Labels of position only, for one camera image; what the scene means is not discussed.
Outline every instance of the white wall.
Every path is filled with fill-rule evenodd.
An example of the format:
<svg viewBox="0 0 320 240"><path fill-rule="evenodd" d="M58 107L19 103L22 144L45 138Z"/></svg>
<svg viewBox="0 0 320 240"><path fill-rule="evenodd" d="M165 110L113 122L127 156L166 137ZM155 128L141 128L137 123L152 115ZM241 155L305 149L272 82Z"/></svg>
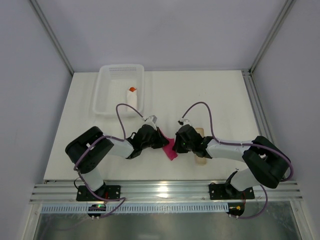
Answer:
<svg viewBox="0 0 320 240"><path fill-rule="evenodd" d="M254 76L320 229L320 1L297 0Z"/></svg>
<svg viewBox="0 0 320 240"><path fill-rule="evenodd" d="M285 0L38 0L76 72L249 68Z"/></svg>
<svg viewBox="0 0 320 240"><path fill-rule="evenodd" d="M0 2L0 238L20 237L71 75L27 0Z"/></svg>

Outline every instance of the black mount bracket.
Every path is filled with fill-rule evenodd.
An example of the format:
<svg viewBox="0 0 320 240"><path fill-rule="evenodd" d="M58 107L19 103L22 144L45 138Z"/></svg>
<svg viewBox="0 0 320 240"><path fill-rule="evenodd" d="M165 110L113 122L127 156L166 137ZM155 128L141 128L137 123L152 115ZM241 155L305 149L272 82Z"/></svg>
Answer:
<svg viewBox="0 0 320 240"><path fill-rule="evenodd" d="M78 192L76 194L77 202L94 202L101 201L95 198L87 189L86 186L81 185L78 187ZM95 194L104 199L119 199L121 194L120 185L103 185L100 187Z"/></svg>
<svg viewBox="0 0 320 240"><path fill-rule="evenodd" d="M252 187L247 188L243 191L245 199L255 199L255 193ZM231 197L226 191L226 185L224 183L209 184L210 200L241 200L241 192L237 196Z"/></svg>

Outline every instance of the white bottle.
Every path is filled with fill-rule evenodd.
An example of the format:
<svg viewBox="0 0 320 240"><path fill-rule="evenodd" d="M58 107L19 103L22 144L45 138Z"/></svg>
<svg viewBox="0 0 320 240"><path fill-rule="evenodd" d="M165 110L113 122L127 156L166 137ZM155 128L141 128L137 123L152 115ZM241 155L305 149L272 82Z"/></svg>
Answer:
<svg viewBox="0 0 320 240"><path fill-rule="evenodd" d="M135 87L130 87L126 91L126 103L132 106L133 108L138 108L138 96L137 96L137 89ZM130 107L126 107L128 112L133 112L134 110Z"/></svg>

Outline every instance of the glass panel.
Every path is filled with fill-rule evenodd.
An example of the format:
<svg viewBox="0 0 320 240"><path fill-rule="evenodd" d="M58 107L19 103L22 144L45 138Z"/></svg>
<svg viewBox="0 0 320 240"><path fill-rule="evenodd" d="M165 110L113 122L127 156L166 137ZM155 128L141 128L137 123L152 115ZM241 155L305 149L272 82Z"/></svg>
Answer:
<svg viewBox="0 0 320 240"><path fill-rule="evenodd" d="M245 215L264 203L246 203ZM261 216L226 213L119 214L90 220L84 214L42 214L34 240L300 240L290 202L270 202Z"/></svg>

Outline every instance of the cable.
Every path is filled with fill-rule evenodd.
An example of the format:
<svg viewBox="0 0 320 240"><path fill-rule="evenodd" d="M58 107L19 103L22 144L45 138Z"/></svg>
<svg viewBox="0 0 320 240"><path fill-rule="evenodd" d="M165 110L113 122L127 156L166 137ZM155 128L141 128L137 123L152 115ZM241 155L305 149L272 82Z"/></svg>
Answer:
<svg viewBox="0 0 320 240"><path fill-rule="evenodd" d="M144 118L144 116L142 116L142 114L140 112L138 112L137 109L135 109L133 106L130 106L129 104L126 104L126 103L119 103L116 107L115 107L115 112L116 112L116 116L118 117L118 120L119 120L119 123L121 125L121 128L122 128L122 132L123 132L123 139L125 140L126 139L126 131L125 131L125 127L120 119L120 114L119 114L119 111L118 111L118 108L120 106L127 106L129 108L131 108L132 110L134 110L141 118Z"/></svg>
<svg viewBox="0 0 320 240"><path fill-rule="evenodd" d="M214 133L214 127L213 127L213 121L212 121L212 114L211 114L211 110L210 110L210 107L208 106L207 103L205 103L204 101L199 101L199 102L196 102L195 104L193 104L191 107L189 107L185 113L183 114L182 118L184 118L187 113L196 105L198 104L203 104L206 106L207 110L208 110L208 113L209 113L209 120L210 120L210 130L211 130L211 134L212 134L212 137L215 141L217 141L218 143L220 144L223 144L223 145L228 145L228 146L251 146L251 147L256 147L256 148L262 148L262 149L265 149L265 150L268 150L276 155L278 155L280 158L282 158L283 160L286 161L286 163L289 165L289 168L290 168L290 175L281 180L281 182L286 182L288 180L290 180L294 174L294 167L292 166L290 160L285 156L283 155L281 152L279 151L276 151L270 147L267 147L267 146L263 146L263 145L260 145L260 144L255 144L255 143L232 143L232 142L224 142L224 141L220 141L218 138L216 138L215 136L215 133ZM253 218L256 218L258 216L260 216L267 208L268 206L268 194L267 194L267 191L265 190L264 186L260 185L262 190L264 191L264 194L265 194L265 204L263 206L263 208L261 209L260 212L258 212L257 214L255 215L252 215L252 216L234 216L234 215L231 215L232 217L234 218L239 218L239 219L253 219Z"/></svg>
<svg viewBox="0 0 320 240"><path fill-rule="evenodd" d="M213 127L213 121L212 121L212 114L211 114L211 110L210 110L210 107L208 106L207 103L205 103L204 101L199 101L199 102L196 102L195 104L193 104L191 107L189 107L187 109L187 111L183 114L182 118L184 118L187 113L196 105L198 104L203 104L206 106L207 110L208 110L208 113L209 113L209 119L210 119L210 129L211 129L211 134L212 134L212 137L214 140L216 140L218 143L220 144L223 144L223 145L228 145L228 146L251 146L251 147L256 147L256 148L261 148L261 149L265 149L265 150L268 150L269 152L272 152L276 155L278 155L280 158L282 158L283 160L286 161L286 163L288 164L289 168L290 168L290 175L281 180L281 182L286 182L288 180L290 180L292 178L292 176L294 175L294 167L292 166L289 158L287 158L285 155L283 155L281 152L277 151L277 150L274 150L270 147L267 147L267 146L263 146L263 145L260 145L260 144L255 144L255 143L236 143L236 142L224 142L224 141L220 141L218 138L216 138L215 134L214 134L214 127Z"/></svg>
<svg viewBox="0 0 320 240"><path fill-rule="evenodd" d="M134 131L131 133L130 137L128 137L129 139L133 136L133 135L136 135L137 133Z"/></svg>
<svg viewBox="0 0 320 240"><path fill-rule="evenodd" d="M120 118L120 114L119 114L119 111L118 111L118 107L119 106L127 106L131 109L133 109L141 118L144 118L144 116L142 116L142 114L140 112L138 112L134 107L130 106L129 104L126 104L126 103L119 103L116 107L115 107L115 111L116 111L116 115L117 115L117 118L119 120L119 123L121 125L121 128L122 128L122 131L123 131L123 139L120 139L118 137L114 137L114 136L110 136L110 135L104 135L104 136L101 136L99 137L97 140L95 140L85 151L84 153L81 155L81 157L78 159L78 161L75 163L74 165L74 168L73 170L76 171L79 175L79 178L83 181L84 185L86 186L86 188L89 190L89 192L97 199L101 200L101 201L104 201L104 202L118 202L118 201L121 201L122 202L117 206L115 207L112 211L110 211L109 213L101 216L100 218L105 218L105 217L108 217L110 216L114 211L116 211L126 200L125 197L121 197L121 198L118 198L118 199L106 199L106 198L103 198L103 197L100 197L98 195L95 194L94 191L91 190L91 188L89 187L89 185L87 184L87 182L85 181L85 179L82 177L79 169L78 169L78 166L79 164L81 163L81 161L84 159L84 157L88 154L88 152L96 146L96 144L101 141L102 139L115 139L115 140L118 140L118 141L121 141L121 142L124 142L126 140L126 131L125 131L125 127L121 121L121 118Z"/></svg>
<svg viewBox="0 0 320 240"><path fill-rule="evenodd" d="M246 193L245 193L245 191L243 191L242 194L241 194L241 200L243 202L243 206L245 206L246 205Z"/></svg>
<svg viewBox="0 0 320 240"><path fill-rule="evenodd" d="M79 188L77 187L77 185L76 185L76 181L79 179L80 177L77 177L74 181L73 181L73 185L74 185L74 187L77 189L77 190L79 190Z"/></svg>
<svg viewBox="0 0 320 240"><path fill-rule="evenodd" d="M120 106L127 106L127 107L133 109L141 118L144 118L144 116L143 116L140 112L138 112L134 107L132 107L132 106L130 106L129 104L126 104L126 103L119 103L119 104L115 107L115 111L116 111L116 115L117 115L117 118L118 118L119 123L120 123L120 125L121 125L122 132L123 132L123 139L118 138L118 137L115 137L115 136L110 136L110 135L105 135L105 136L99 137L97 140L95 140L95 141L88 147L88 149L87 149L86 151L84 151L84 153L81 155L81 157L80 157L80 158L78 159L78 161L75 163L74 168L73 168L73 170L76 171L76 172L78 173L78 175L79 175L79 177L77 177L77 178L73 181L73 185L75 186L76 189L79 189L79 188L77 187L77 185L76 185L76 181L77 181L77 179L81 179L81 180L83 181L84 185L86 186L86 188L88 189L88 191L89 191L95 198L97 198L97 199L99 199L99 200L101 200L101 201L104 201L105 203L106 203L106 202L118 202L118 201L121 201L121 200L122 200L113 210L111 210L110 212L108 212L108 213L100 216L99 219L106 218L106 217L110 216L111 214L113 214L116 210L118 210L118 209L121 207L122 204L124 204L126 198L125 198L125 197L120 197L120 198L117 198L117 199L106 199L106 198L102 198L102 197L96 195L95 192L91 190L91 188L89 187L89 185L87 184L87 182L85 181L85 179L82 177L82 175L81 175L81 173L80 173L80 171L79 171L79 169L78 169L78 166L79 166L79 164L82 162L82 160L84 159L84 157L88 154L88 152L89 152L94 146L96 146L96 144L97 144L99 141L101 141L102 139L115 139L115 140L118 140L118 141L121 141L121 142L124 142L124 141L126 140L125 127L124 127L124 125L123 125L123 123L122 123L122 121L121 121L120 114L119 114L119 111L118 111L118 107L120 107ZM86 222L87 220L90 220L90 219L92 219L92 218L83 219L83 220L81 220L80 222L74 224L74 225L71 226L71 227L67 227L67 228L55 228L54 230L56 230L56 231L69 231L69 230L72 230L72 229L76 228L77 226L81 225L82 223L84 223L84 222ZM48 228L49 228L50 225L51 225L50 222L49 222L49 224L46 225L46 227L44 228L44 230L43 230L43 232L42 232L42 234L41 234L41 236L40 236L40 240L42 240L42 239L44 238L45 233L47 232L47 230L48 230Z"/></svg>

